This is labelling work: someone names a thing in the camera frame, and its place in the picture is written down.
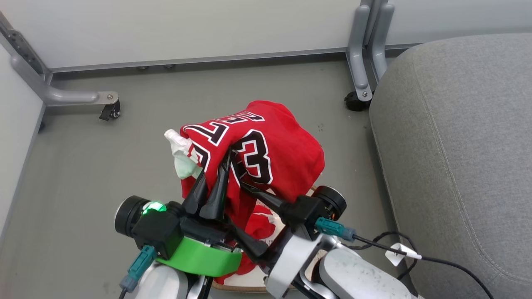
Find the gray ottoman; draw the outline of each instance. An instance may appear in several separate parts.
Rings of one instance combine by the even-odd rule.
[[[532,34],[436,41],[399,56],[370,108],[398,229],[421,255],[532,298]],[[418,262],[425,298],[487,298],[462,271]]]

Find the floor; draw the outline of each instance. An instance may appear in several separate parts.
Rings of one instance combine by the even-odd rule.
[[[232,114],[255,99],[286,105],[323,146],[326,168],[316,185],[345,196],[341,222],[366,238],[394,228],[368,114],[343,106],[352,90],[345,58],[89,72],[56,76],[54,85],[115,90],[122,115],[109,122],[89,111],[45,116],[0,253],[3,299],[118,298],[118,283],[138,250],[114,231],[117,206],[133,194],[182,200],[163,133]],[[397,275],[383,251],[361,255]]]

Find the white label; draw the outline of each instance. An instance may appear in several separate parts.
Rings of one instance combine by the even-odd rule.
[[[390,246],[391,248],[393,249],[397,249],[397,250],[400,250],[400,251],[404,251],[406,253],[406,256],[410,257],[410,258],[413,258],[413,259],[417,259],[417,260],[421,260],[421,255],[417,254],[417,252],[415,252],[414,250],[406,247],[405,245],[401,244],[401,243],[395,243],[394,245]],[[384,254],[391,262],[394,266],[397,267],[397,265],[399,265],[399,263],[403,260],[403,258],[405,257],[405,255],[403,254],[400,254],[400,253],[395,253],[395,252],[391,252],[391,251],[386,251],[386,253]]]

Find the white panel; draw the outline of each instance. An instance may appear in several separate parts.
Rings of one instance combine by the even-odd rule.
[[[43,111],[43,101],[11,68],[10,58],[9,53],[0,45],[0,232],[2,235],[26,155]]]
[[[393,0],[387,45],[532,31],[532,0]]]
[[[51,69],[345,48],[360,0],[2,0]]]

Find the teal connector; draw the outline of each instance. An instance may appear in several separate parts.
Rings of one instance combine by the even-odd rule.
[[[156,257],[157,252],[155,248],[145,245],[131,267],[129,267],[128,274],[120,282],[120,287],[127,290],[128,293],[132,293],[137,287],[138,281],[153,261],[155,261]]]
[[[338,236],[346,241],[355,241],[355,230],[349,227],[344,227],[341,223],[320,217],[316,221],[316,228],[322,234]]]

